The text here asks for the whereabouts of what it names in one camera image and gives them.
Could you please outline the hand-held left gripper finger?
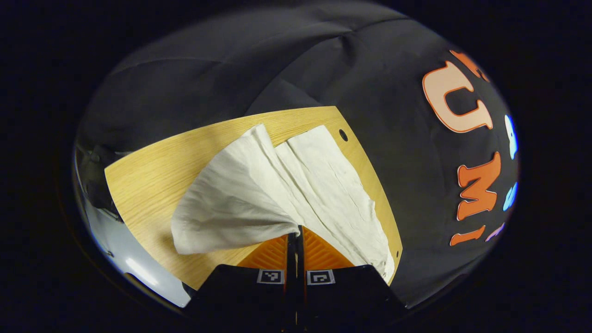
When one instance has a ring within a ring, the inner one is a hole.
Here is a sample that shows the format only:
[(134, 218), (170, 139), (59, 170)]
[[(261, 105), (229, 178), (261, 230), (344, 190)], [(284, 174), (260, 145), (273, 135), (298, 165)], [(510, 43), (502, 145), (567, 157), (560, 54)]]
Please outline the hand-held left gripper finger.
[(376, 268), (355, 265), (300, 226), (296, 238), (296, 326), (302, 332), (382, 332), (407, 314)]
[(214, 268), (184, 308), (201, 332), (292, 332), (296, 237), (262, 243), (237, 265)]

